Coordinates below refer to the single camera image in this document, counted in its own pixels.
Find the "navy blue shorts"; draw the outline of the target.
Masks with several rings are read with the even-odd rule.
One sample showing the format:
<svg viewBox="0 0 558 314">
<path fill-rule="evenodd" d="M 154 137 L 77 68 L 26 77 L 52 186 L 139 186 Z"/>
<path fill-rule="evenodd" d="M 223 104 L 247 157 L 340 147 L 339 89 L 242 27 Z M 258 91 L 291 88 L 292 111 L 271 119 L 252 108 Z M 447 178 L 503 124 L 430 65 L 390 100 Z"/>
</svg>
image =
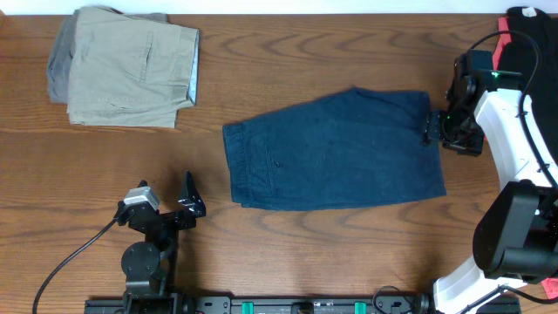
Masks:
<svg viewBox="0 0 558 314">
<path fill-rule="evenodd" d="M 427 92 L 362 88 L 223 128 L 232 200 L 281 211 L 365 208 L 446 195 L 423 140 Z"/>
</svg>

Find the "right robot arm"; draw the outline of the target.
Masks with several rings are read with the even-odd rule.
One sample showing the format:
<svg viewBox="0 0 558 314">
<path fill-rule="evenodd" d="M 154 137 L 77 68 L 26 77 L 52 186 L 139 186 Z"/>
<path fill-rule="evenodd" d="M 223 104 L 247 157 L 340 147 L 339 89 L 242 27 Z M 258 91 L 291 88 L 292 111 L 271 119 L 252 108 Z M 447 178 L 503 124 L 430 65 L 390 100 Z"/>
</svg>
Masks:
<svg viewBox="0 0 558 314">
<path fill-rule="evenodd" d="M 478 156 L 489 144 L 500 193 L 473 235 L 473 253 L 437 279 L 423 311 L 510 313 L 527 284 L 557 275 L 557 164 L 531 114 L 527 83 L 518 72 L 493 68 L 489 51 L 470 49 L 454 61 L 446 110 L 432 111 L 424 141 Z"/>
</svg>

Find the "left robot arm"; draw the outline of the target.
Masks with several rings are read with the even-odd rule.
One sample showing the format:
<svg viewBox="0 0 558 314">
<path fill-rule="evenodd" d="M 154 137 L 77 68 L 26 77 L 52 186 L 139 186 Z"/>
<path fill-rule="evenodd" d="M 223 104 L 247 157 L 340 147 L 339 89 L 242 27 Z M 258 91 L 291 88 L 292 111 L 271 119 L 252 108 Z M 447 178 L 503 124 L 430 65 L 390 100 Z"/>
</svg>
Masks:
<svg viewBox="0 0 558 314">
<path fill-rule="evenodd" d="M 184 173 L 178 203 L 182 210 L 161 213 L 160 199 L 142 181 L 119 202 L 114 216 L 119 226 L 140 232 L 142 242 L 130 245 L 121 258 L 126 276 L 125 313 L 195 313 L 194 300 L 174 287 L 179 233 L 196 227 L 206 206 L 188 171 Z"/>
</svg>

